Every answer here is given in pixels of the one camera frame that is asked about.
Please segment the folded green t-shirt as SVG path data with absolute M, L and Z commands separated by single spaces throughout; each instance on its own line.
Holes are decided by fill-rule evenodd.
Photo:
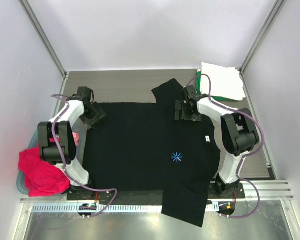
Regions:
M 202 73 L 202 70 L 201 69 L 197 69 L 196 70 L 196 80 L 195 80 L 195 89 L 196 91 L 200 94 L 201 93 L 201 90 L 200 90 L 200 85 L 201 85 L 201 76 L 200 74 Z M 222 97 L 222 96 L 213 96 L 212 97 L 214 100 L 216 101 L 230 101 L 231 99 L 229 98 L 225 98 L 225 97 Z

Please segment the black t-shirt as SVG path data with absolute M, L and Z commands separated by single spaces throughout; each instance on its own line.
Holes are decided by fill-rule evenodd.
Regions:
M 221 151 L 211 119 L 175 120 L 182 86 L 154 88 L 155 103 L 102 103 L 106 121 L 89 129 L 83 167 L 97 189 L 162 191 L 162 213 L 201 227 Z

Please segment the left aluminium frame post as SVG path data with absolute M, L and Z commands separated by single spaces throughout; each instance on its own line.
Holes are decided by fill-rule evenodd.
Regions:
M 52 61 L 54 62 L 55 66 L 57 67 L 58 71 L 60 72 L 61 76 L 65 79 L 67 77 L 67 71 L 63 67 L 56 51 L 54 50 L 51 42 L 48 39 L 39 19 L 37 18 L 34 10 L 32 9 L 28 0 L 19 0 L 18 1 L 23 8 L 25 14 L 27 15 L 28 19 L 30 20 L 34 30 L 36 31 L 37 35 L 39 36 L 41 42 L 43 43 L 45 49 L 47 50 L 48 54 L 50 55 Z

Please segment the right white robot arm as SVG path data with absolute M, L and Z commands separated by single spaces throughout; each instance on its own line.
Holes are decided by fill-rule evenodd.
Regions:
M 259 143 L 257 122 L 247 108 L 236 109 L 200 95 L 190 85 L 182 89 L 182 100 L 175 102 L 175 120 L 200 122 L 203 116 L 221 125 L 225 160 L 216 176 L 214 192 L 226 198 L 239 188 L 240 172 L 248 154 Z

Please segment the aluminium frame post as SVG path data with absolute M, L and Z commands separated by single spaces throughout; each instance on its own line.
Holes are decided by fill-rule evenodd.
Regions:
M 25 14 L 27 15 L 28 19 L 30 20 L 34 30 L 36 31 L 37 35 L 39 36 L 41 42 L 43 43 L 45 49 L 47 50 L 48 54 L 50 55 L 52 61 L 54 62 L 55 66 L 57 67 L 58 71 L 60 72 L 61 76 L 65 79 L 67 77 L 67 71 L 63 67 L 56 51 L 54 50 L 51 42 L 48 39 L 39 19 L 37 18 L 34 10 L 32 9 L 28 0 L 19 0 L 18 1 L 23 8 Z
M 269 14 L 267 15 L 260 31 L 258 32 L 251 48 L 249 49 L 241 67 L 239 68 L 239 72 L 241 75 L 245 73 L 254 56 L 256 55 L 258 49 L 261 47 L 263 41 L 268 35 L 270 29 L 272 28 L 276 18 L 279 16 L 281 10 L 283 9 L 286 0 L 276 0 L 274 2 L 273 7 L 271 8 Z

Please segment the red t-shirt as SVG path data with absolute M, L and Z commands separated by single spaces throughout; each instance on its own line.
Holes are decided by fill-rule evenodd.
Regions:
M 61 194 L 71 186 L 70 180 L 57 167 L 41 160 L 39 147 L 19 153 L 19 170 L 25 174 L 29 197 L 49 197 Z

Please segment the pink t-shirt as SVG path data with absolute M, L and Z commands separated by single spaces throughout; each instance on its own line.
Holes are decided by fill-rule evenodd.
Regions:
M 80 134 L 77 133 L 77 132 L 73 132 L 72 136 L 73 136 L 73 139 L 74 139 L 75 146 L 78 147 L 79 141 L 80 141 Z

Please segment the blue plastic basket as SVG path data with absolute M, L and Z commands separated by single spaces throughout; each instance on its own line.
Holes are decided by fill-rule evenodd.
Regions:
M 76 157 L 79 159 L 79 155 L 80 153 L 82 153 L 82 150 L 84 149 L 84 140 L 86 137 L 85 135 L 86 132 L 83 132 L 81 127 L 76 123 L 74 124 L 72 131 L 74 133 L 79 134 L 78 146 L 76 147 Z M 31 149 L 36 147 L 37 144 L 38 144 L 38 132 L 35 131 L 28 147 Z M 19 171 L 16 179 L 16 187 L 21 194 L 28 196 L 29 189 L 26 187 L 25 179 L 26 179 L 26 175 L 22 171 Z

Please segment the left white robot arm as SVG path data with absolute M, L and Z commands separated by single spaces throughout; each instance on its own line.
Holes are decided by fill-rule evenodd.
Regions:
M 72 186 L 79 187 L 79 194 L 90 200 L 97 188 L 89 182 L 88 171 L 77 159 L 73 126 L 81 120 L 87 129 L 96 129 L 107 115 L 95 101 L 94 91 L 86 86 L 78 87 L 72 96 L 53 94 L 51 97 L 62 101 L 64 107 L 49 121 L 37 126 L 40 159 L 61 170 Z

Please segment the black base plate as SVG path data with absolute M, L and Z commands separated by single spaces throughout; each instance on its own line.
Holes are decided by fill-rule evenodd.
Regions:
M 114 204 L 117 205 L 159 205 L 163 200 L 164 191 L 121 191 L 118 192 Z M 92 201 L 96 199 L 95 192 L 88 192 L 87 190 L 69 190 L 66 199 L 68 201 Z M 236 196 L 237 199 L 244 199 L 245 192 L 243 185 L 240 183 L 239 187 L 218 195 L 214 184 L 210 184 L 208 190 L 208 199 L 229 199 Z

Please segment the right aluminium frame post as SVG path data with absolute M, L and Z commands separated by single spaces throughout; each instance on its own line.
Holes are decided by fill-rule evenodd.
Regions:
M 241 75 L 245 73 L 254 56 L 256 55 L 258 49 L 261 47 L 263 41 L 268 35 L 270 29 L 272 28 L 276 18 L 279 16 L 281 10 L 283 9 L 286 0 L 276 0 L 274 2 L 273 7 L 271 8 L 269 14 L 267 15 L 260 31 L 258 32 L 251 48 L 249 49 L 241 67 L 239 68 L 239 72 Z

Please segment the aluminium rail bracket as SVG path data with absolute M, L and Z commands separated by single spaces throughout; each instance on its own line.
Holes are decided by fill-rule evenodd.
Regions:
M 256 180 L 252 181 L 258 190 L 261 201 L 291 201 L 294 199 L 291 188 L 286 180 Z M 243 182 L 247 201 L 257 201 L 258 195 L 252 184 Z

